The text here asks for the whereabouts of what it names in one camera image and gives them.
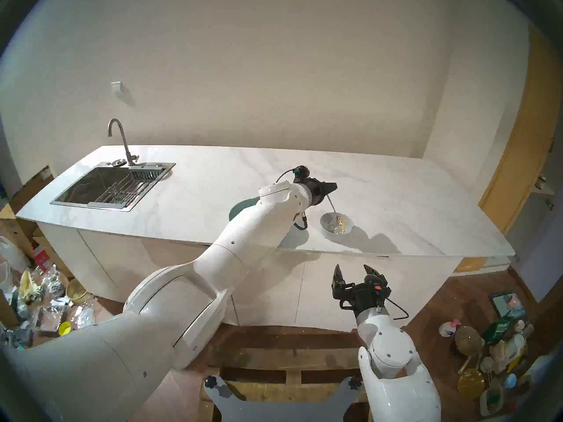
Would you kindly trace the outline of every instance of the yellow cup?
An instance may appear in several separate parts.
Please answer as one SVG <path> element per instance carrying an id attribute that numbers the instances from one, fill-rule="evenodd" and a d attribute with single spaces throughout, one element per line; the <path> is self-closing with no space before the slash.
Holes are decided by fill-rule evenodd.
<path id="1" fill-rule="evenodd" d="M 58 326 L 58 334 L 60 336 L 64 336 L 65 334 L 70 333 L 70 322 L 63 322 L 61 325 Z"/>

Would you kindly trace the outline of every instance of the white marble countertop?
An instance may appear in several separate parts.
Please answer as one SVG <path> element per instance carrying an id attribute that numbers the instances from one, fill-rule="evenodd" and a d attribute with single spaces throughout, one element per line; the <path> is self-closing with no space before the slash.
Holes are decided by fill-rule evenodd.
<path id="1" fill-rule="evenodd" d="M 325 199 L 307 210 L 309 229 L 291 228 L 280 247 L 379 255 L 513 255 L 514 250 L 470 196 L 432 162 L 393 156 L 213 146 L 131 146 L 139 162 L 174 162 L 130 212 L 52 205 L 100 162 L 124 157 L 123 146 L 103 146 L 55 178 L 17 214 L 32 221 L 122 235 L 211 244 L 230 209 L 258 195 L 295 166 L 337 182 L 337 212 L 355 228 L 341 244 L 320 232 Z M 293 175 L 284 178 L 292 181 Z"/>

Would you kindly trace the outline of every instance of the beige wall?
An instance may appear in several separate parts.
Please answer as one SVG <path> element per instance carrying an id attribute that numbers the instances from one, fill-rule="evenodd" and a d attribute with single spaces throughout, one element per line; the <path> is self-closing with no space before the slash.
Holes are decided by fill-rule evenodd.
<path id="1" fill-rule="evenodd" d="M 24 182 L 120 143 L 114 116 L 130 144 L 422 156 L 453 3 L 42 0 L 0 61 L 6 140 Z"/>
<path id="2" fill-rule="evenodd" d="M 505 150 L 524 90 L 528 21 L 505 0 L 459 0 L 451 62 L 425 159 L 479 202 Z"/>

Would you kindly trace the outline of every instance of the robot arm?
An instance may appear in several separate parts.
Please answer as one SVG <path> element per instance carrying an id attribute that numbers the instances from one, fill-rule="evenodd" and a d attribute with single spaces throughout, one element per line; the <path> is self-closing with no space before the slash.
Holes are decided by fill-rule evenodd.
<path id="1" fill-rule="evenodd" d="M 393 325 L 385 308 L 391 294 L 387 280 L 368 265 L 364 268 L 363 283 L 346 284 L 336 265 L 332 294 L 342 309 L 354 312 L 366 345 L 358 351 L 358 363 L 373 420 L 440 421 L 440 397 L 428 369 L 410 336 Z M 395 378 L 403 368 L 406 376 Z"/>
<path id="2" fill-rule="evenodd" d="M 25 351 L 2 348 L 18 379 L 51 420 L 126 420 L 173 368 L 186 367 L 224 318 L 246 274 L 334 191 L 293 169 L 295 180 L 260 189 L 196 260 L 160 269 L 130 294 L 123 313 Z"/>

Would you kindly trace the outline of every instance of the sink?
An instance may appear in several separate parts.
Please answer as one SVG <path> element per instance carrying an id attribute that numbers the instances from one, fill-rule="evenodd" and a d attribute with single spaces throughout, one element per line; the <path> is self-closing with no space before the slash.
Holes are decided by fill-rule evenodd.
<path id="1" fill-rule="evenodd" d="M 100 163 L 51 204 L 129 212 L 175 164 L 113 167 L 110 162 Z"/>

